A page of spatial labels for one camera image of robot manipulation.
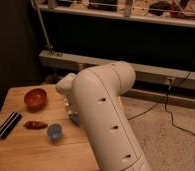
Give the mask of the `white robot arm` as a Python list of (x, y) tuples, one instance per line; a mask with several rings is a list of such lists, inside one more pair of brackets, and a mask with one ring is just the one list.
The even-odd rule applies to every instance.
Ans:
[(56, 84), (80, 115), (101, 171), (151, 171), (119, 100), (135, 79), (133, 67), (118, 61), (70, 73)]

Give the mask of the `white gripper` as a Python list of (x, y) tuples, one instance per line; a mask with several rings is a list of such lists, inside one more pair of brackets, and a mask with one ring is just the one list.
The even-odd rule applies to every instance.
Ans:
[(56, 85), (56, 91), (64, 96), (65, 108), (68, 114), (76, 114), (77, 109), (73, 100), (72, 95), (72, 82), (76, 75), (74, 73), (69, 73), (61, 80), (59, 80)]

